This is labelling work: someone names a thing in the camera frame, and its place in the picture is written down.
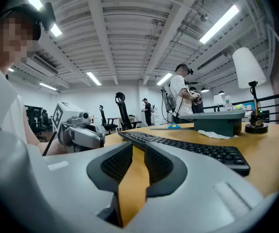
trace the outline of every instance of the blue triangular object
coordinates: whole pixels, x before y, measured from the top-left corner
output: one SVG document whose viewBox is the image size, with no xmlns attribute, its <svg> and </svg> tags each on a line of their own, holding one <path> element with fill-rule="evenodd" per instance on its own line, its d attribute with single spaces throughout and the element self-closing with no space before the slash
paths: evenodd
<svg viewBox="0 0 279 233">
<path fill-rule="evenodd" d="M 172 123 L 172 125 L 170 125 L 168 129 L 180 129 L 180 126 L 178 126 L 176 123 Z"/>
</svg>

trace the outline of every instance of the white t-shirt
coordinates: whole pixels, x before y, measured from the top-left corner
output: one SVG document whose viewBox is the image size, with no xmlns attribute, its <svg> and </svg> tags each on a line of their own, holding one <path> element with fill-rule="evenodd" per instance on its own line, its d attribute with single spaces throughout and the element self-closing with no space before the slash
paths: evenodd
<svg viewBox="0 0 279 233">
<path fill-rule="evenodd" d="M 193 114 L 192 100 L 183 99 L 182 97 L 180 97 L 178 95 L 180 90 L 184 89 L 184 88 L 187 89 L 187 91 L 189 92 L 188 85 L 185 85 L 185 80 L 184 80 L 183 76 L 174 75 L 173 78 L 171 79 L 170 90 L 176 101 L 176 108 L 175 108 L 175 111 L 172 113 L 173 116 L 175 116 L 175 117 Z"/>
<path fill-rule="evenodd" d="M 24 131 L 23 110 L 25 110 L 23 99 L 18 95 L 5 115 L 1 128 L 6 132 L 16 135 L 27 144 Z"/>
</svg>

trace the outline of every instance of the chair headrest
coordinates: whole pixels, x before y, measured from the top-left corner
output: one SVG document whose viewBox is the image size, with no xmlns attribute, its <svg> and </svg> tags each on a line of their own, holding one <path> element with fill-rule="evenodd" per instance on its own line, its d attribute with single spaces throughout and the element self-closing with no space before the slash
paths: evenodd
<svg viewBox="0 0 279 233">
<path fill-rule="evenodd" d="M 125 95 L 122 93 L 122 92 L 117 92 L 116 93 L 116 97 L 115 97 L 115 100 L 116 100 L 116 104 L 118 104 L 120 101 L 124 101 L 125 100 Z"/>
</svg>

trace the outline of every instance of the water bottle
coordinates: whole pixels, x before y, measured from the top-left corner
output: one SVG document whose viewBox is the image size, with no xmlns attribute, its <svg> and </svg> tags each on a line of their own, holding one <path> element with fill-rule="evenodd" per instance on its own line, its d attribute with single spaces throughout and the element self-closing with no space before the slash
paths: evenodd
<svg viewBox="0 0 279 233">
<path fill-rule="evenodd" d="M 225 100 L 226 100 L 226 104 L 224 105 L 225 111 L 232 111 L 233 110 L 233 106 L 230 103 L 230 96 L 226 96 Z"/>
</svg>

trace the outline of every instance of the man in white t-shirt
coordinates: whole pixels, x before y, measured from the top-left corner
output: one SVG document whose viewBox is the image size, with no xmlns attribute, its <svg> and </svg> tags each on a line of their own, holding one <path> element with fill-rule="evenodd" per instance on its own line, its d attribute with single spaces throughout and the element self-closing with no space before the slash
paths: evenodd
<svg viewBox="0 0 279 233">
<path fill-rule="evenodd" d="M 41 32 L 35 28 L 33 19 L 22 12 L 11 12 L 0 20 L 0 71 L 6 75 L 9 67 L 27 57 Z M 35 145 L 43 153 L 47 142 L 39 142 L 32 132 L 26 117 L 22 97 L 18 95 L 2 122 L 4 131 L 15 134 L 24 143 Z M 58 139 L 52 141 L 48 154 L 67 153 Z"/>
<path fill-rule="evenodd" d="M 199 94 L 191 94 L 188 85 L 185 84 L 185 79 L 188 75 L 188 67 L 186 64 L 179 64 L 176 67 L 175 75 L 171 79 L 170 90 L 176 101 L 176 108 L 172 113 L 176 123 L 190 123 L 185 119 L 180 119 L 180 116 L 193 114 L 192 101 L 199 98 Z"/>
</svg>

